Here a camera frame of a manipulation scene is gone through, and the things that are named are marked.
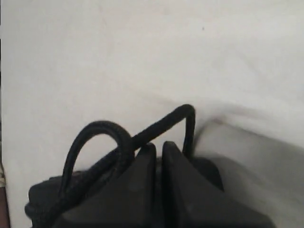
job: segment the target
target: white backdrop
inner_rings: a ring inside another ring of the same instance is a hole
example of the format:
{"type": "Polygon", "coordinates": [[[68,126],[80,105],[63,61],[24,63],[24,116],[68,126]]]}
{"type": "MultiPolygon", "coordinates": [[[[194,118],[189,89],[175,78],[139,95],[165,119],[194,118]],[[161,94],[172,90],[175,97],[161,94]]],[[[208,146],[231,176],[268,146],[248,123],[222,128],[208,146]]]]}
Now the white backdrop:
{"type": "MultiPolygon", "coordinates": [[[[233,124],[304,147],[302,0],[3,0],[2,9],[2,146],[13,228],[30,226],[29,187],[61,173],[74,137],[96,119],[135,134],[191,103],[199,124],[232,112],[233,124]]],[[[181,145],[183,134],[179,124],[156,140],[158,154],[164,140],[181,145]]],[[[228,184],[240,183],[230,194],[251,195],[255,201],[239,200],[280,228],[301,227],[303,176],[296,175],[295,185],[276,178],[304,173],[304,154],[278,157],[265,146],[259,148],[267,156],[253,155],[250,148],[259,144],[221,152],[237,162],[230,173],[239,175],[225,176],[228,184]],[[288,166],[267,172],[276,177],[264,175],[259,162],[274,157],[288,166]],[[246,171],[238,172],[239,165],[246,171]],[[253,174],[257,181],[248,181],[253,174]],[[287,198],[276,196],[280,187],[287,198]],[[266,205],[259,195],[275,199],[266,205]],[[285,203],[285,217],[278,202],[285,203]]],[[[107,138],[93,139],[76,168],[113,147],[107,138]]]]}

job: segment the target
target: white sheet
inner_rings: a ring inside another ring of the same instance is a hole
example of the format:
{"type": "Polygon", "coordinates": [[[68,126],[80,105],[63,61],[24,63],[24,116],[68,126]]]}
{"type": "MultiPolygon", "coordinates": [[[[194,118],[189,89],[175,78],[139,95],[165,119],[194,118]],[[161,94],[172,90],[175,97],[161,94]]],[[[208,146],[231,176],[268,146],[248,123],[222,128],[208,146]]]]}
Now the white sheet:
{"type": "MultiPolygon", "coordinates": [[[[30,226],[29,187],[61,173],[74,137],[92,120],[135,134],[191,103],[199,124],[232,113],[234,124],[304,147],[302,0],[15,0],[2,9],[2,146],[13,228],[30,226]]],[[[183,134],[180,124],[156,140],[158,154],[165,140],[181,145],[183,134]]],[[[76,168],[113,147],[93,139],[76,168]]],[[[269,153],[265,160],[276,157],[269,153]]],[[[269,188],[246,175],[262,178],[260,157],[224,155],[251,164],[237,176],[248,187],[234,192],[254,194],[252,207],[263,192],[276,195],[280,183],[269,188]]],[[[261,210],[273,215],[283,201],[269,199],[261,210]]],[[[298,228],[303,211],[291,206],[289,219],[272,218],[279,228],[298,228]]]]}

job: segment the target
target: white fabric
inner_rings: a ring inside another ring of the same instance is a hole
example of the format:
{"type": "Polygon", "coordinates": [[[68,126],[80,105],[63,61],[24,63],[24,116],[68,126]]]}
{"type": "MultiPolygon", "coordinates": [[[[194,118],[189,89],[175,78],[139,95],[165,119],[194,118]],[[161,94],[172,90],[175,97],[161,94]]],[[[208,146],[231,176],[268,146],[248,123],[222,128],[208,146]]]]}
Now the white fabric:
{"type": "MultiPolygon", "coordinates": [[[[302,0],[14,0],[1,7],[2,148],[12,228],[30,226],[29,187],[61,173],[74,137],[96,119],[135,134],[191,103],[199,125],[232,113],[234,124],[304,147],[302,0]]],[[[165,140],[180,146],[183,134],[179,124],[156,140],[158,154],[165,140]]],[[[113,147],[93,139],[76,168],[113,147]]],[[[224,175],[225,183],[242,183],[230,184],[230,194],[252,196],[239,200],[269,214],[279,228],[301,227],[304,208],[290,198],[303,199],[297,192],[303,188],[264,175],[271,172],[259,164],[303,162],[304,154],[278,157],[265,146],[258,156],[242,148],[221,151],[237,164],[229,173],[238,175],[224,175]],[[282,197],[281,188],[290,196],[282,197]],[[269,198],[261,204],[263,195],[269,198]]],[[[278,177],[304,172],[287,164],[277,168],[278,177]]]]}

